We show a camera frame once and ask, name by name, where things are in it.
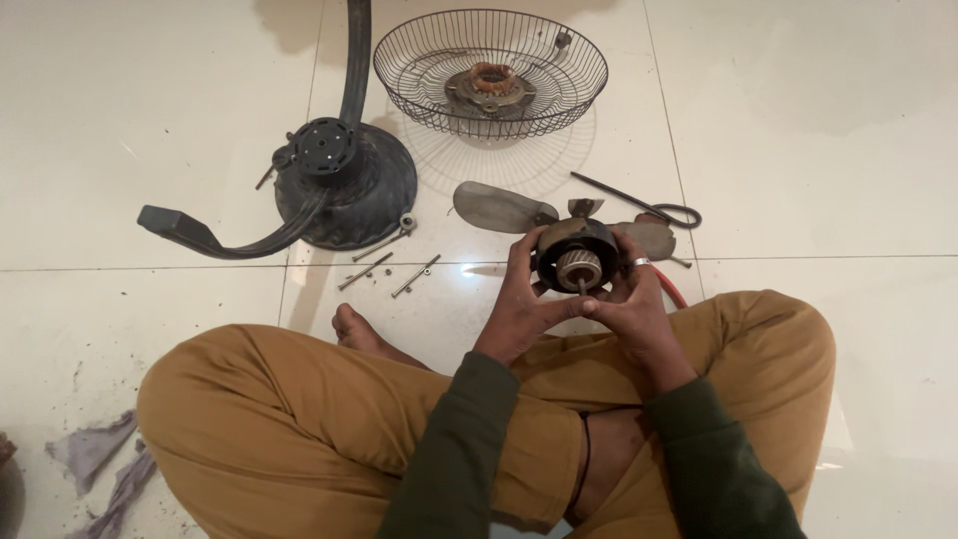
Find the red cable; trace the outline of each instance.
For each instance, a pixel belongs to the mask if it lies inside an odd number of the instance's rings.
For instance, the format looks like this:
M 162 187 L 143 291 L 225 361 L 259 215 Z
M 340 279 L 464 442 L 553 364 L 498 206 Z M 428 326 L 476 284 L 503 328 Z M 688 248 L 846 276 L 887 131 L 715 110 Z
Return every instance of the red cable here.
M 682 297 L 682 294 L 678 291 L 678 288 L 672 284 L 672 281 L 669 280 L 669 277 L 666 277 L 664 273 L 658 270 L 657 267 L 652 266 L 652 269 L 655 270 L 655 274 L 658 275 L 659 282 L 662 284 L 662 290 L 669 295 L 669 299 L 672 300 L 672 303 L 675 304 L 676 309 L 685 309 L 689 306 L 685 302 L 685 298 Z

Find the dark green sleeve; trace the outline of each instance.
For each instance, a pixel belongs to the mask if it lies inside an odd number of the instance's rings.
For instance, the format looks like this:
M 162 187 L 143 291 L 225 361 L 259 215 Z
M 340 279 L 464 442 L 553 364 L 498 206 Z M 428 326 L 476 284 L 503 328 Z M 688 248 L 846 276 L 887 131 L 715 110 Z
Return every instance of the dark green sleeve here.
M 519 380 L 469 352 L 429 415 L 376 537 L 489 537 L 492 480 Z
M 703 379 L 646 404 L 686 537 L 805 537 L 782 486 Z

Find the copper winding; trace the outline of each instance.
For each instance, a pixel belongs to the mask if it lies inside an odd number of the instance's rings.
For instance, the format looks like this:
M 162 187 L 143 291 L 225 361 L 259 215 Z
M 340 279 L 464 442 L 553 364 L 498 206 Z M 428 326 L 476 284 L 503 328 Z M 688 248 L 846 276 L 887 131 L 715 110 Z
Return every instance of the copper winding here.
M 469 81 L 477 92 L 503 96 L 515 87 L 515 72 L 504 63 L 480 61 L 469 70 Z

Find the metal fan blade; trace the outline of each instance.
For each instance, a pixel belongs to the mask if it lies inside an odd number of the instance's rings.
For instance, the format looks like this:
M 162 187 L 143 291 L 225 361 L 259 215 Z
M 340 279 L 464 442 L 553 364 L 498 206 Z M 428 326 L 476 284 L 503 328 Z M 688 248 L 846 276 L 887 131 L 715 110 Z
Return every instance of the metal fan blade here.
M 572 217 L 589 217 L 599 211 L 605 199 L 569 199 L 569 214 Z
M 525 234 L 536 228 L 539 214 L 548 216 L 546 223 L 559 220 L 556 208 L 545 202 L 475 181 L 464 181 L 456 187 L 452 206 L 472 226 L 509 234 Z
M 675 236 L 671 228 L 659 223 L 615 223 L 615 226 L 638 242 L 649 260 L 665 260 L 675 252 Z

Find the long bolt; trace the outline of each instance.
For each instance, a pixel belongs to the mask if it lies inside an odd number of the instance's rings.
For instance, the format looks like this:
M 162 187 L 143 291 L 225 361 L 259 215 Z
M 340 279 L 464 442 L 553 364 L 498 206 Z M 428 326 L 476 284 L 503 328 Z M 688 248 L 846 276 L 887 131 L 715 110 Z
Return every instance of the long bolt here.
M 340 292 L 343 292 L 343 289 L 344 289 L 344 288 L 350 286 L 356 279 L 358 279 L 359 277 L 362 277 L 363 275 L 365 275 L 369 270 L 371 270 L 371 269 L 375 268 L 376 266 L 378 266 L 378 265 L 382 264 L 383 262 L 385 262 L 385 260 L 386 260 L 387 258 L 389 258 L 390 256 L 393 256 L 392 251 L 390 251 L 390 253 L 387 254 L 386 256 L 384 256 L 384 257 L 380 258 L 379 260 L 376 260 L 375 262 L 373 262 L 368 268 L 364 269 L 363 271 L 360 271 L 360 272 L 357 273 L 356 275 L 353 275 L 353 276 L 350 278 L 350 280 L 348 280 L 348 281 L 346 281 L 345 283 L 339 285 L 339 291 L 340 291 Z
M 433 258 L 432 260 L 429 261 L 429 264 L 426 264 L 425 266 L 423 266 L 422 268 L 420 268 L 420 270 L 417 271 L 415 275 L 413 275 L 412 277 L 409 277 L 409 280 L 408 280 L 408 281 L 402 283 L 402 286 L 399 287 L 395 292 L 393 292 L 393 299 L 396 299 L 396 296 L 397 296 L 397 295 L 400 295 L 403 291 L 411 292 L 411 291 L 409 290 L 409 283 L 412 283 L 413 281 L 415 281 L 415 280 L 416 280 L 416 277 L 419 277 L 420 275 L 422 275 L 426 270 L 429 269 L 430 266 L 432 266 L 433 264 L 435 264 L 436 261 L 439 260 L 439 257 L 440 257 L 440 256 L 442 256 L 442 255 L 437 254 L 435 258 Z
M 372 246 L 371 248 L 369 248 L 369 249 L 367 249 L 367 250 L 365 250 L 365 251 L 363 251 L 363 252 L 361 252 L 361 253 L 355 255 L 355 256 L 353 257 L 353 262 L 356 262 L 356 261 L 358 261 L 360 258 L 366 256 L 367 254 L 369 254 L 369 253 L 371 253 L 371 252 L 374 252 L 374 251 L 377 251 L 377 250 L 379 250 L 379 249 L 381 249 L 381 248 L 383 248 L 383 247 L 385 247 L 385 246 L 388 246 L 389 244 L 393 243 L 395 240 L 398 240 L 399 238 L 404 238 L 404 237 L 408 236 L 409 234 L 410 234 L 410 232 L 409 232 L 408 230 L 400 230 L 398 236 L 394 236 L 394 237 L 392 237 L 392 238 L 386 240 L 385 242 L 382 242 L 382 243 L 379 244 L 379 245 Z
M 675 258 L 674 256 L 670 256 L 670 257 L 669 257 L 669 260 L 675 260 L 675 262 L 681 264 L 682 266 L 685 266 L 686 269 L 692 267 L 692 263 L 691 263 L 691 262 L 686 262 L 686 261 L 682 260 L 681 258 Z

